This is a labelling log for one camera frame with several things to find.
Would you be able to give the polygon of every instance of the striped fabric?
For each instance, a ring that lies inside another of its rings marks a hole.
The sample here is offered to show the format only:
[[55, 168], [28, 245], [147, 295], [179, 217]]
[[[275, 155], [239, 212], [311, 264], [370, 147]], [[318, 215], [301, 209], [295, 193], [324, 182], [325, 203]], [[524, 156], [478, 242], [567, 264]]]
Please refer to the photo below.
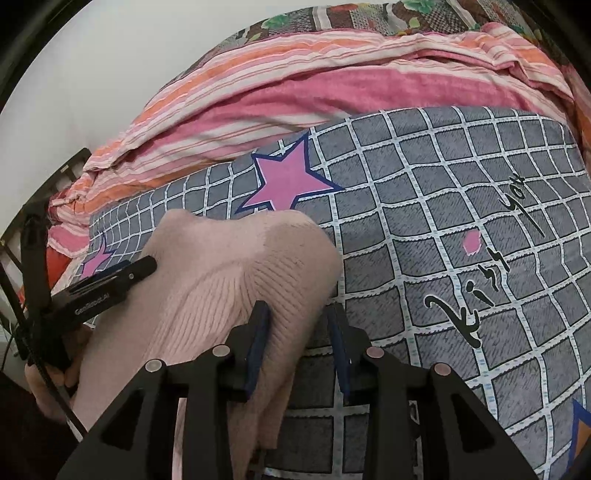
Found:
[[355, 113], [452, 104], [520, 108], [561, 122], [574, 110], [559, 69], [501, 24], [400, 38], [329, 30], [225, 52], [159, 92], [95, 152], [52, 204], [62, 223], [50, 245], [76, 256], [87, 248], [93, 212], [271, 138]]

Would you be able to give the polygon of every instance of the grid pattern fabric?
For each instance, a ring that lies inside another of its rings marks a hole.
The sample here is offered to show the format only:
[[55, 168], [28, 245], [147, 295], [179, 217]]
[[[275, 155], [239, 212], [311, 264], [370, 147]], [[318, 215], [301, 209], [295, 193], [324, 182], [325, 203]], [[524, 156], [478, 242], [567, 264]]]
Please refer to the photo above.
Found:
[[[564, 125], [510, 109], [380, 111], [308, 131], [342, 187], [295, 208], [343, 255], [349, 323], [401, 361], [447, 362], [540, 478], [566, 469], [591, 394], [591, 183]], [[302, 133], [258, 154], [281, 155]], [[89, 258], [132, 260], [172, 208], [228, 219], [261, 186], [245, 155], [96, 215]], [[367, 406], [344, 406], [326, 324], [301, 359], [277, 450], [250, 476], [361, 479]], [[417, 455], [420, 478], [420, 455]]]

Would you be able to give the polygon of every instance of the black cable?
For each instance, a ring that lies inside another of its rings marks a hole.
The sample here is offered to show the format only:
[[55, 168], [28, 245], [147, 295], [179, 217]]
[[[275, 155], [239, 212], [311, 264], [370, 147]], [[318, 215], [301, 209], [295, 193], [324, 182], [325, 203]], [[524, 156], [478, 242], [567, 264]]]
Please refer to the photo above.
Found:
[[12, 343], [13, 338], [14, 338], [14, 333], [11, 333], [10, 338], [8, 339], [8, 343], [6, 344], [6, 351], [4, 352], [4, 358], [2, 359], [2, 366], [0, 367], [0, 373], [4, 372], [4, 366], [6, 365], [6, 358], [8, 357], [8, 352], [10, 351], [10, 344]]
[[[27, 325], [27, 319], [26, 319], [25, 314], [23, 312], [23, 306], [21, 305], [21, 302], [18, 299], [17, 293], [14, 291], [14, 288], [12, 287], [12, 283], [10, 282], [8, 275], [6, 274], [6, 271], [4, 270], [4, 266], [2, 265], [2, 263], [0, 263], [0, 288], [4, 291], [4, 294], [6, 295], [6, 297], [8, 299], [8, 303], [10, 304], [10, 306], [12, 307], [12, 310], [14, 311], [14, 315], [16, 315], [16, 317], [17, 317], [17, 326], [19, 324]], [[41, 359], [39, 358], [37, 353], [34, 351], [33, 346], [29, 344], [28, 339], [25, 338], [25, 336], [22, 336], [21, 339], [22, 339], [24, 346], [29, 350], [29, 355], [30, 355], [31, 359], [33, 360], [33, 363], [35, 363], [35, 365], [37, 366], [37, 369], [39, 370], [41, 378], [45, 382], [45, 384], [49, 390], [49, 393], [54, 398], [54, 400], [57, 402], [57, 404], [60, 406], [60, 408], [63, 410], [63, 412], [66, 415], [66, 417], [68, 418], [68, 420], [70, 420], [70, 422], [72, 423], [72, 425], [74, 425], [76, 430], [78, 430], [80, 435], [82, 437], [84, 437], [87, 433], [86, 429], [84, 428], [84, 425], [82, 425], [82, 422], [78, 419], [78, 417], [76, 417], [76, 414], [74, 414], [74, 412], [72, 411], [72, 409], [70, 408], [68, 403], [60, 395], [55, 383], [53, 382], [53, 380], [49, 376], [49, 373], [47, 373], [47, 369], [45, 368], [45, 364], [43, 363], [43, 361], [41, 361]], [[4, 357], [5, 357], [4, 360], [6, 360], [7, 353], [8, 353], [8, 345], [7, 345], [7, 351], [4, 352]]]
[[49, 389], [49, 393], [54, 398], [54, 400], [58, 403], [58, 405], [63, 410], [63, 412], [66, 414], [66, 417], [68, 418], [68, 420], [70, 420], [72, 425], [74, 425], [74, 428], [76, 430], [78, 430], [78, 433], [80, 433], [80, 435], [82, 437], [85, 437], [88, 432], [84, 428], [84, 425], [82, 425], [82, 422], [78, 419], [78, 417], [76, 417], [76, 414], [72, 411], [72, 409], [70, 408], [68, 403], [60, 395], [60, 392], [58, 391], [55, 383], [53, 382], [53, 380], [49, 376], [49, 373], [47, 372], [47, 369], [45, 368], [45, 364], [37, 356], [37, 353], [35, 352], [35, 350], [33, 348], [31, 348], [31, 345], [28, 345], [26, 343], [25, 343], [25, 345], [29, 350], [29, 354], [31, 355], [31, 359], [33, 360], [33, 363], [35, 363], [37, 369], [39, 370], [39, 373], [41, 374], [41, 378], [43, 379], [47, 388]]

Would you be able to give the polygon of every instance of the pink knit sweater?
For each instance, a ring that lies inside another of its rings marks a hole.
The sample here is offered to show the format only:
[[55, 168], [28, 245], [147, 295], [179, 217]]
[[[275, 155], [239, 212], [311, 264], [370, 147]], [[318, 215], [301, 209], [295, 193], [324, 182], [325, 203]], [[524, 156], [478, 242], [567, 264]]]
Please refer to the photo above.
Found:
[[[274, 448], [296, 363], [342, 273], [327, 235], [304, 214], [261, 212], [240, 220], [164, 215], [144, 255], [157, 271], [103, 314], [86, 348], [74, 411], [90, 428], [151, 358], [168, 365], [194, 359], [223, 343], [248, 320], [256, 300], [272, 310], [258, 384], [246, 404], [229, 408], [235, 480], [252, 452]], [[173, 478], [181, 478], [184, 402], [179, 407]]]

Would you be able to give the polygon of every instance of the white wall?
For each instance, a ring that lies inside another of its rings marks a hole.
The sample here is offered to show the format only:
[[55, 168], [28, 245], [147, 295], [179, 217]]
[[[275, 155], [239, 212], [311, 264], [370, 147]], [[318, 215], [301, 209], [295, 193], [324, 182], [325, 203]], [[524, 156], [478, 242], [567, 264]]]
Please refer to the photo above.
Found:
[[115, 137], [210, 48], [316, 1], [93, 0], [47, 44], [0, 114], [0, 231], [70, 156]]

